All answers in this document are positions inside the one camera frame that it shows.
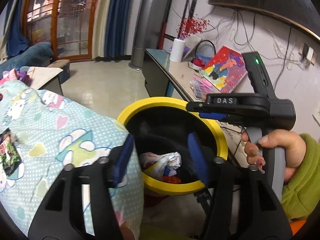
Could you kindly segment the person's right hand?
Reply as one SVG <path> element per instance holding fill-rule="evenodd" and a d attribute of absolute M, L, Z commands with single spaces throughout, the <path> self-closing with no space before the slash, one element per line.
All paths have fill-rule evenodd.
<path fill-rule="evenodd" d="M 262 167 L 266 165 L 266 161 L 263 156 L 258 154 L 258 145 L 249 142 L 247 132 L 242 133 L 241 139 L 246 143 L 244 152 L 247 154 L 247 162 L 262 170 Z M 286 168 L 284 182 L 288 183 L 298 171 L 306 154 L 306 143 L 302 137 L 295 132 L 276 129 L 260 138 L 258 144 L 263 148 L 274 148 L 279 146 L 285 149 Z"/>

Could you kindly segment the green sleeve forearm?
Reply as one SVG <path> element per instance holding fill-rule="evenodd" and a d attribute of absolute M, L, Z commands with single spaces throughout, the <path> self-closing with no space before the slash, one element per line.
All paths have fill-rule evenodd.
<path fill-rule="evenodd" d="M 319 202 L 319 143 L 301 134 L 306 154 L 296 174 L 283 187 L 281 205 L 289 220 L 306 219 Z"/>

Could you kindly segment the person's left hand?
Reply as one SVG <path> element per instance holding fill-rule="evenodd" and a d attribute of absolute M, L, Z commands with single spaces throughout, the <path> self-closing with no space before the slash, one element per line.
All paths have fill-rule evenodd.
<path fill-rule="evenodd" d="M 124 221 L 120 226 L 121 234 L 124 240 L 135 240 L 135 236 L 129 228 L 129 223 Z"/>

